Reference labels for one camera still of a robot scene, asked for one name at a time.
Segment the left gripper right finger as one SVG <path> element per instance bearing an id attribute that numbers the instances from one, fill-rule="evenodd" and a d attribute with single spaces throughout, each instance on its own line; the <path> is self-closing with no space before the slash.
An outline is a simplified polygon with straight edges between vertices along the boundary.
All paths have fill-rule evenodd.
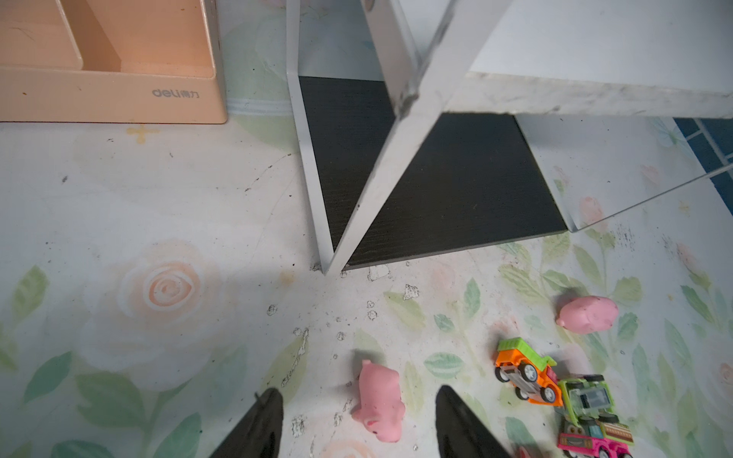
<path id="1" fill-rule="evenodd" d="M 443 385 L 437 392 L 435 427 L 441 458 L 511 457 L 449 385 Z"/>

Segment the orange green toy car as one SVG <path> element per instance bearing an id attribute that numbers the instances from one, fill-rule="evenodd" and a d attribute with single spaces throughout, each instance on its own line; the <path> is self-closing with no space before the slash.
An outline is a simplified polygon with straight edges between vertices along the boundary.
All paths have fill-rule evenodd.
<path id="1" fill-rule="evenodd" d="M 552 357 L 541 356 L 522 338 L 507 339 L 497 345 L 494 376 L 513 385 L 521 401 L 562 408 L 559 379 L 553 371 L 556 365 Z"/>

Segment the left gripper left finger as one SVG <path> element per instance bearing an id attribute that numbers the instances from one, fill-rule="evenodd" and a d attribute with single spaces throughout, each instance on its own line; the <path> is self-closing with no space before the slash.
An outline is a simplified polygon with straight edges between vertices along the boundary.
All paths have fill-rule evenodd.
<path id="1" fill-rule="evenodd" d="M 211 458 L 275 458 L 279 456 L 284 425 L 284 397 L 278 389 L 267 389 Z"/>

